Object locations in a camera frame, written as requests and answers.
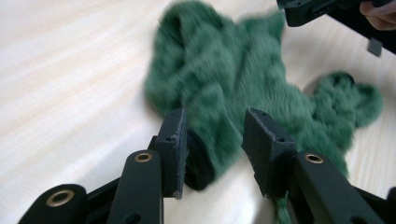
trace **human hand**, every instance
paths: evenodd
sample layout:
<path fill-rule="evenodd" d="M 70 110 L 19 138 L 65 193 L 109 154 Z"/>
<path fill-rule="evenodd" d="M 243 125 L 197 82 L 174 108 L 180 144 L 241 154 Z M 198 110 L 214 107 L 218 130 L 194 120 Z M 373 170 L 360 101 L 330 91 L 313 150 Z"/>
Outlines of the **human hand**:
<path fill-rule="evenodd" d="M 361 14 L 377 30 L 396 30 L 396 0 L 382 7 L 373 7 L 371 2 L 362 2 Z"/>

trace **green fuzzy cloth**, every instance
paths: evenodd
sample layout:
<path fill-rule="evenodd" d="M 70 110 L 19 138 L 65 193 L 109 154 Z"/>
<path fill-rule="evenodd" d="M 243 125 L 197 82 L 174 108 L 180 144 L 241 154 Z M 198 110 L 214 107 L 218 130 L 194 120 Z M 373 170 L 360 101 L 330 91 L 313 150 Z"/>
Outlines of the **green fuzzy cloth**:
<path fill-rule="evenodd" d="M 281 13 L 234 23 L 201 2 L 177 3 L 163 16 L 145 95 L 162 115 L 186 108 L 188 127 L 202 141 L 215 178 L 242 152 L 249 107 L 271 115 L 294 138 L 297 150 L 326 155 L 344 175 L 354 131 L 382 109 L 375 87 L 355 84 L 343 72 L 324 77 L 311 96 L 288 84 L 281 59 L 283 27 Z M 198 183 L 205 175 L 197 168 L 200 162 L 187 161 Z M 290 222 L 285 202 L 277 203 L 277 221 Z"/>

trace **light wood surface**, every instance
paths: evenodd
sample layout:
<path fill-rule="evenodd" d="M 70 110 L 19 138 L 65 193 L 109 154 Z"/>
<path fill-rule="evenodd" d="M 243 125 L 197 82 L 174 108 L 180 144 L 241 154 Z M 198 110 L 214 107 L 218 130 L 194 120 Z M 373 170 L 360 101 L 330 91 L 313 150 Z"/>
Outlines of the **light wood surface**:
<path fill-rule="evenodd" d="M 120 176 L 162 123 L 142 83 L 159 18 L 169 0 L 0 2 L 0 223 L 16 223 L 45 190 L 88 192 Z M 276 10 L 275 0 L 212 0 L 235 21 Z M 303 89 L 348 71 L 376 85 L 385 108 L 357 131 L 347 154 L 350 182 L 380 197 L 396 186 L 396 57 L 366 51 L 367 39 L 322 17 L 286 28 L 287 79 Z M 165 223 L 270 223 L 246 156 L 204 192 L 166 199 Z"/>

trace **metal screw insert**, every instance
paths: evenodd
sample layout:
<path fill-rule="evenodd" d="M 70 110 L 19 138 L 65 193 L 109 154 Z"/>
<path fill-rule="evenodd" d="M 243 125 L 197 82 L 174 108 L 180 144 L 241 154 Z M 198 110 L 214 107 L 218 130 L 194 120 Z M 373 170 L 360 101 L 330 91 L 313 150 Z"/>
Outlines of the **metal screw insert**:
<path fill-rule="evenodd" d="M 324 160 L 321 157 L 314 154 L 305 154 L 305 159 L 316 164 L 321 164 L 324 162 Z"/>
<path fill-rule="evenodd" d="M 151 159 L 152 159 L 152 155 L 147 152 L 140 153 L 134 157 L 134 160 L 138 162 L 146 162 L 146 161 L 150 161 Z"/>
<path fill-rule="evenodd" d="M 74 192 L 71 189 L 62 189 L 53 193 L 47 199 L 47 205 L 49 207 L 59 207 L 68 203 L 74 197 Z"/>

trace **finger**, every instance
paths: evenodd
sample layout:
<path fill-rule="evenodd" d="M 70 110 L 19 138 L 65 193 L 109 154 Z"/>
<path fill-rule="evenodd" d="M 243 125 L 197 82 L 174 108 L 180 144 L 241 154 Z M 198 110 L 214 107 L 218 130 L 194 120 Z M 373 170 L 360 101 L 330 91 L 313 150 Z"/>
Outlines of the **finger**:
<path fill-rule="evenodd" d="M 360 10 L 361 14 L 365 16 L 390 14 L 396 12 L 396 0 L 391 1 L 382 7 L 373 7 L 372 2 L 362 2 Z"/>
<path fill-rule="evenodd" d="M 384 21 L 381 18 L 378 18 L 376 16 L 370 16 L 370 17 L 366 17 L 366 18 L 377 30 L 387 31 L 387 30 L 395 30 L 396 29 L 396 24 L 388 22 L 388 21 Z"/>

